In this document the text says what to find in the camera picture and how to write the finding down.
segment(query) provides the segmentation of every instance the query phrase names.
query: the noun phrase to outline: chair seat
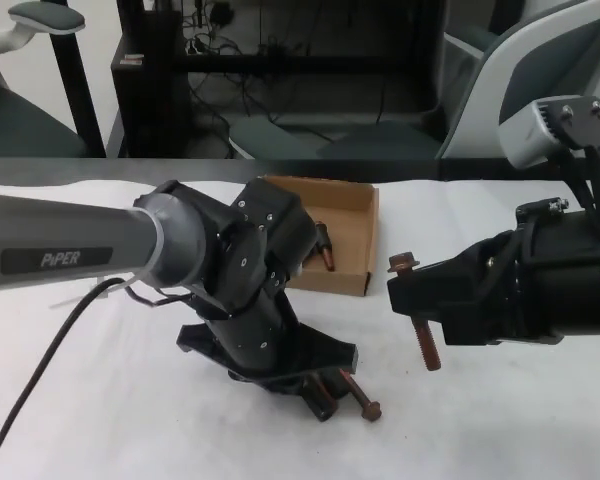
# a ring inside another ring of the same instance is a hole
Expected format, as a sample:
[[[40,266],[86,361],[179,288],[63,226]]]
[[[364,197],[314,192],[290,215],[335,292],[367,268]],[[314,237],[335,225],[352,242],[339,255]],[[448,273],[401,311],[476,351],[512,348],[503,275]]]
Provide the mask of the chair seat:
[[[387,121],[355,129],[318,153],[334,160],[419,160],[436,158],[441,146],[407,123]]]
[[[0,88],[0,157],[88,157],[71,129],[18,94]]]

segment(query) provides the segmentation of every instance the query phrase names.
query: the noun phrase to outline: white wall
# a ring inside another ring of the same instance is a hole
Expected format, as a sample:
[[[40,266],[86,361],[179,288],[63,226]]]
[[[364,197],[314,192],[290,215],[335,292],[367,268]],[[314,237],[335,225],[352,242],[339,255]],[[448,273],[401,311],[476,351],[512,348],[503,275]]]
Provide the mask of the white wall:
[[[18,0],[0,0],[0,29],[8,28],[7,10]],[[87,27],[77,34],[91,96],[105,144],[118,110],[110,64],[120,38],[115,0],[69,0],[84,15]],[[22,50],[0,55],[0,70],[9,87],[75,130],[51,41],[36,35]]]

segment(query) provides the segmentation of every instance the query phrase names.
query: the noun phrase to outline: piper logo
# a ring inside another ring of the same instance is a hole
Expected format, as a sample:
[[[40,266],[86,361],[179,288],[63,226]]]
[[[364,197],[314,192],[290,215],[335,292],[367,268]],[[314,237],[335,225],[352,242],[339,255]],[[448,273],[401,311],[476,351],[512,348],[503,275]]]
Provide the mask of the piper logo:
[[[80,251],[45,253],[40,262],[40,268],[69,267],[78,265]]]

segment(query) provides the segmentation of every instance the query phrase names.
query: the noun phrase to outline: cardboard box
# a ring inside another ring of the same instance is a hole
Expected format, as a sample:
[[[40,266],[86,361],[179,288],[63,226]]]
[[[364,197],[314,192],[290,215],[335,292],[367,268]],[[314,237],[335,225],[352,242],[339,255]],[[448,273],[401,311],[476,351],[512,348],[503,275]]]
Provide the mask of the cardboard box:
[[[315,222],[327,225],[335,271],[320,255],[303,264],[302,274],[288,286],[316,292],[362,297],[376,263],[378,189],[372,185],[298,177],[265,177],[294,192]]]

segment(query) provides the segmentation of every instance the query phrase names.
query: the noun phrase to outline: white tablecloth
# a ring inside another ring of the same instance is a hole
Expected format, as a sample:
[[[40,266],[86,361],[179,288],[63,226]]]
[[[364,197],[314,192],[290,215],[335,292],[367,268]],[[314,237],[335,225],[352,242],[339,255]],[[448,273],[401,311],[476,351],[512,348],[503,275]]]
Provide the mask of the white tablecloth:
[[[241,189],[191,185],[227,202]],[[150,190],[0,187],[117,207]],[[381,402],[380,421],[363,421],[347,398],[321,424],[298,398],[233,382],[176,347],[180,326],[199,322],[192,310],[149,309],[118,292],[65,339],[0,452],[0,479],[600,479],[600,338],[446,347],[434,325],[443,368],[430,373],[386,293],[391,254],[442,260],[512,228],[517,205],[556,195],[573,200],[550,182],[382,185],[369,295],[289,290],[301,321],[358,345],[356,378]],[[50,305],[93,284],[0,291],[0,426],[71,310]]]

